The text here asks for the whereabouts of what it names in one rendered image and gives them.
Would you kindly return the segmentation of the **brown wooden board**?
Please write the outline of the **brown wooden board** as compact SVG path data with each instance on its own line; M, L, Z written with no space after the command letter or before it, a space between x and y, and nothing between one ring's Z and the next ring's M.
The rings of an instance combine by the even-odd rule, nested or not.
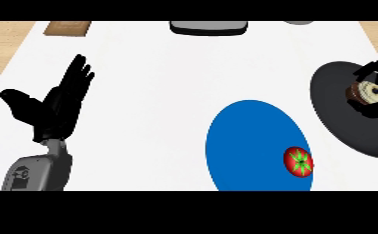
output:
M52 21L45 30L45 35L85 37L91 24L91 21Z

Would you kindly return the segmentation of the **brown cupcake with cream frosting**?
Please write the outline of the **brown cupcake with cream frosting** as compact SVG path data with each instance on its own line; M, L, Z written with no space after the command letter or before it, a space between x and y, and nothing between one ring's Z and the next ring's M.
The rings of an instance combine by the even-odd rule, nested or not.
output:
M346 97L364 105L378 103L378 85L371 81L354 82L346 89Z

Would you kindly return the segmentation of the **dark grey pan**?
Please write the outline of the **dark grey pan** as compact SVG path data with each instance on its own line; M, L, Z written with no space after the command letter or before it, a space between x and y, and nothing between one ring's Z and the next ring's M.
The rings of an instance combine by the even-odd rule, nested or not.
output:
M378 118L364 116L346 96L361 68L345 61L323 65L311 81L311 98L318 117L339 140L365 155L378 157Z

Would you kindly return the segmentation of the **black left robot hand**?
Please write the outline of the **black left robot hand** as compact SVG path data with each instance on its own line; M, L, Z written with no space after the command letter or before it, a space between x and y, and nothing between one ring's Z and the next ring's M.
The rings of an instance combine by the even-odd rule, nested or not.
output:
M67 69L61 84L54 87L44 101L17 89L5 89L0 98L17 120L35 127L33 141L66 140L76 129L89 86L95 77L86 57L77 55Z

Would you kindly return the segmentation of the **blue plate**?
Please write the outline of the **blue plate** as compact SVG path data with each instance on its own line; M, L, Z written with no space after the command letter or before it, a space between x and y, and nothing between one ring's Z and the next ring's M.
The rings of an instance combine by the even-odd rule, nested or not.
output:
M207 134L207 165L218 189L309 191L314 173L299 178L284 165L290 147L311 153L303 132L286 112L258 100L233 103L218 114Z

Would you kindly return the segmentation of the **red tomato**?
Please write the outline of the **red tomato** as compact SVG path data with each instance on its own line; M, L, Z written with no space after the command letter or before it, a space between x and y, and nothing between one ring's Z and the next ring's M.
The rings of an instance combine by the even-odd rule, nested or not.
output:
M306 178L314 173L314 159L302 147L290 147L284 153L284 165L289 172L299 178Z

